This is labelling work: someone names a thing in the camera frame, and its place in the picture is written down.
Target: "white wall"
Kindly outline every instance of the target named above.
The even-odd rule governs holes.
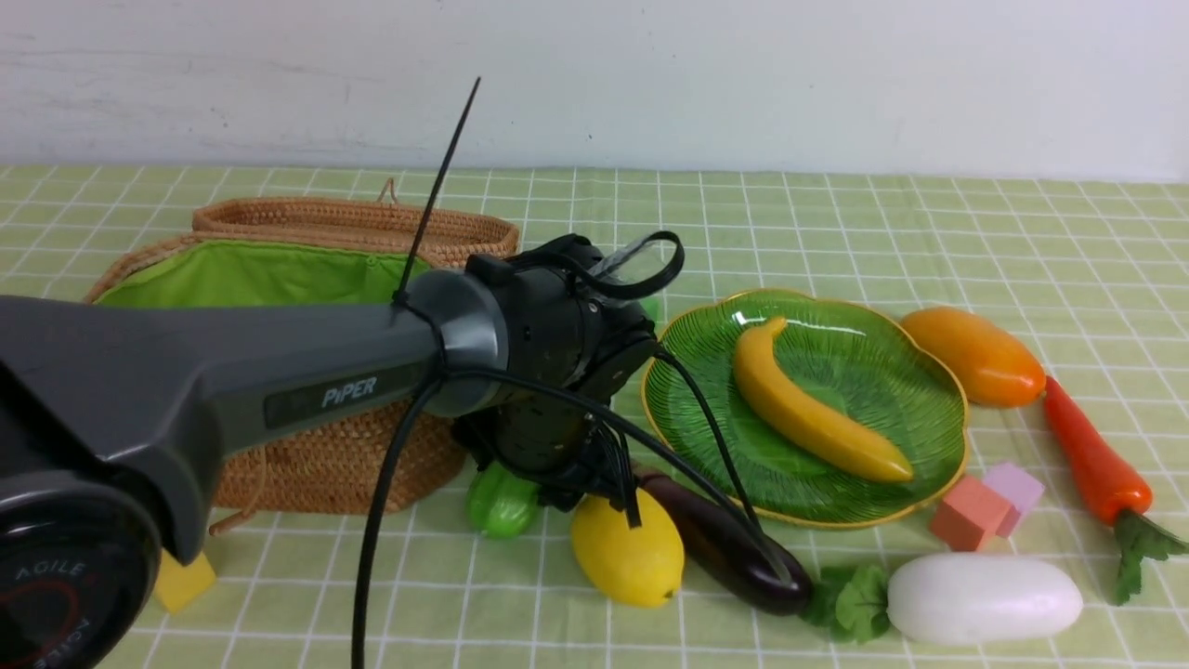
[[[0,162],[1189,179],[1185,0],[2,0]]]

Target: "plastic banana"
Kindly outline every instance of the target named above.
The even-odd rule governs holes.
[[[886,437],[816,400],[780,370],[773,351],[787,320],[746,329],[735,346],[735,385],[748,406],[797,447],[869,481],[911,481],[912,465]]]

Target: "wicker basket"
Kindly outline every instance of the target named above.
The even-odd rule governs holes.
[[[316,257],[317,252],[331,253],[335,255],[334,261],[352,263],[352,258],[366,260],[360,265],[348,265],[354,271],[371,271],[371,267],[380,266],[377,257],[397,258],[403,267],[421,215],[420,207],[401,204],[395,201],[395,195],[392,202],[325,197],[218,202],[194,213],[193,232],[125,254],[95,283],[84,301],[103,302],[113,298],[121,288],[138,283],[151,285],[153,280],[170,274],[171,267],[161,269],[169,267],[168,263],[195,261],[190,255],[224,252],[220,246],[235,246],[239,248],[237,252],[247,248],[251,253],[256,248],[281,244],[287,251],[308,251],[310,257]],[[461,266],[472,253],[512,254],[518,242],[520,229],[507,221],[435,210],[417,255],[429,266]],[[271,271],[271,265],[266,271],[257,266],[253,276],[268,276]],[[384,282],[389,292],[395,286],[388,282],[390,273],[391,267],[389,273],[376,277],[377,283]],[[237,284],[234,291],[240,292],[241,285]],[[244,286],[243,292],[240,301],[247,298],[259,303],[260,299],[252,295],[251,285]],[[384,452],[408,404],[404,402],[371,410],[232,457],[221,474],[214,504],[239,511],[213,524],[210,534],[227,531],[250,519],[258,510],[366,513]],[[401,455],[385,507],[388,513],[407,509],[459,474],[466,453],[454,443],[449,428],[448,421],[436,417],[422,416],[417,419]]]

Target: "grid pattern tablecloth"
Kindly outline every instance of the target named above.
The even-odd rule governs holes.
[[[389,176],[417,202],[429,171],[0,166],[0,291],[78,298],[121,253],[180,234],[227,197],[375,198]],[[788,286],[899,315],[952,303],[989,316],[1058,375],[1156,492],[1151,516],[1189,536],[1189,185],[818,173],[455,171],[440,207],[483,212],[533,245],[575,231],[605,246],[663,226],[687,247],[662,318],[754,288]],[[643,421],[638,375],[616,409]],[[1146,589],[1111,608],[1111,536],[1080,505],[1037,408],[975,410],[971,473],[1014,461],[1046,486],[994,550],[1065,569],[1088,607],[1052,640],[937,649],[895,632],[832,646],[804,623],[755,616],[691,567],[659,611],[590,588],[547,513],[516,541],[479,541],[470,473],[389,517],[372,611],[379,667],[994,668],[1189,667],[1189,561],[1145,564]],[[768,524],[811,570],[888,568],[940,550],[927,513],[877,529]],[[166,617],[151,604],[107,667],[342,667],[361,519],[262,513],[212,539],[219,585]],[[376,651],[383,650],[378,656]]]

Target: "carrot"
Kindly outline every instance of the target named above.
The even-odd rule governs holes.
[[[1069,465],[1082,503],[1119,544],[1114,604],[1122,605],[1143,589],[1144,558],[1185,555],[1185,544],[1144,515],[1152,506],[1152,488],[1102,438],[1090,419],[1052,377],[1045,377],[1044,412]]]
[[[1152,488],[1107,444],[1052,377],[1045,378],[1044,411],[1090,513],[1107,528],[1114,528],[1124,510],[1147,513]]]

